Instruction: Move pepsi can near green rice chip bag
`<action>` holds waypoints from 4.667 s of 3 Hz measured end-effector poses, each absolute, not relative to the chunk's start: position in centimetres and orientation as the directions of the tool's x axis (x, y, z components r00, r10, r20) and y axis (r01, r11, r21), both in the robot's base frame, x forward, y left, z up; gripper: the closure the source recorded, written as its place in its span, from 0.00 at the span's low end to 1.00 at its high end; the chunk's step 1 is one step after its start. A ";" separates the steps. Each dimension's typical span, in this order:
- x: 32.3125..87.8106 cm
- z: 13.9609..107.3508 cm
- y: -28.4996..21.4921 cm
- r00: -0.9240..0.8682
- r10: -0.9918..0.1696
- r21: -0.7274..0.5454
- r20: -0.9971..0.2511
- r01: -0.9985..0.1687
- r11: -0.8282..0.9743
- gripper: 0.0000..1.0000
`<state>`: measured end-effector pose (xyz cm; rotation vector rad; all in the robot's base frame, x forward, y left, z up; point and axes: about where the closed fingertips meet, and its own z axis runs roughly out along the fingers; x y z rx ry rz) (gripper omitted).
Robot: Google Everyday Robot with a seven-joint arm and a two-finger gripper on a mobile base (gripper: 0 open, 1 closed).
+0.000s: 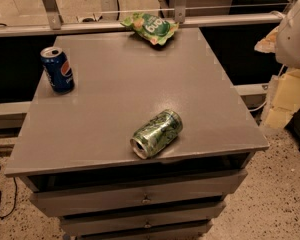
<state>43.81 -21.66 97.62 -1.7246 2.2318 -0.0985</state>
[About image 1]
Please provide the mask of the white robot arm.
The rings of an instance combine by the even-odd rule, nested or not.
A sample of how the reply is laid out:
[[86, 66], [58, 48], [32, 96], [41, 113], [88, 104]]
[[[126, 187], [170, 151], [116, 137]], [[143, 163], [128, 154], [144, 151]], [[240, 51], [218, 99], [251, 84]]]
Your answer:
[[300, 0], [282, 18], [280, 24], [258, 41], [254, 50], [274, 53], [276, 61], [287, 71], [275, 77], [275, 90], [267, 98], [263, 123], [284, 128], [300, 109]]

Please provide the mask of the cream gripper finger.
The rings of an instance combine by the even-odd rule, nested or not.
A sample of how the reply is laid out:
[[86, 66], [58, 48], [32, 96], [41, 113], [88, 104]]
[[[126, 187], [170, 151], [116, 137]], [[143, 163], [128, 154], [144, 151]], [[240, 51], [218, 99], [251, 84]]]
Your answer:
[[261, 53], [274, 53], [278, 27], [272, 29], [264, 38], [256, 43], [254, 50]]
[[264, 125], [283, 129], [300, 109], [300, 69], [289, 68], [269, 82], [264, 108]]

